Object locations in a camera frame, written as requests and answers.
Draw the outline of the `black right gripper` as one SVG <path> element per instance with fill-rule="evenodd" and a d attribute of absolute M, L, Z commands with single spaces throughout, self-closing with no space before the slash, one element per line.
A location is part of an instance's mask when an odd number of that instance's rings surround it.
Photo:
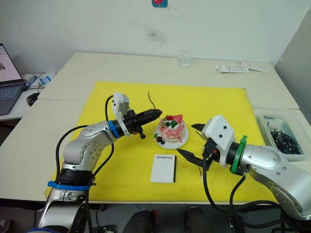
<path fill-rule="evenodd" d="M 206 124 L 196 123 L 191 126 L 199 132 L 205 132 Z M 220 161 L 220 151 L 217 149 L 216 143 L 212 139 L 208 139 L 204 145 L 202 159 L 197 158 L 193 153 L 183 150 L 176 149 L 188 162 L 195 164 L 197 166 L 202 166 L 205 171 L 208 171 L 211 164 Z"/>

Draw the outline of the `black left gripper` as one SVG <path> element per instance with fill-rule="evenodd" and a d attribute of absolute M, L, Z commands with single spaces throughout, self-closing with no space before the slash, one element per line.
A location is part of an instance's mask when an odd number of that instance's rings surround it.
<path fill-rule="evenodd" d="M 141 139 L 145 139 L 146 136 L 142 125 L 155 121 L 161 114 L 162 111 L 160 109 L 149 109 L 138 114 L 133 109 L 130 109 L 127 111 L 127 114 L 123 115 L 123 122 L 130 134 L 139 134 Z"/>

